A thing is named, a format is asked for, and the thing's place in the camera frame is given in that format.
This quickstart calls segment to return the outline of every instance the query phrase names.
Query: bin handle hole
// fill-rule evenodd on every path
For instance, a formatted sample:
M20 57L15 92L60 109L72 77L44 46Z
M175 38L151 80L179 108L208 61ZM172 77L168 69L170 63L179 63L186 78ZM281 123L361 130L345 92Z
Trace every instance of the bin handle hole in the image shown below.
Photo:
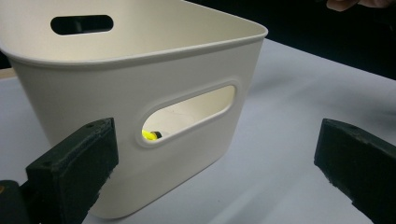
M107 15L55 17L50 22L52 31L58 35L81 35L110 31L114 21Z

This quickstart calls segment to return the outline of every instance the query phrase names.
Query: storage basket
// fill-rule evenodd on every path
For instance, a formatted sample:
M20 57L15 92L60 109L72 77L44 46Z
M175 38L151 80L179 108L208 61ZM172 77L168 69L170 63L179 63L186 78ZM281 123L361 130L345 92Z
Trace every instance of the storage basket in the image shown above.
M266 34L179 0L0 0L0 48L50 143L115 119L120 164L91 209L106 218L135 212L226 152Z

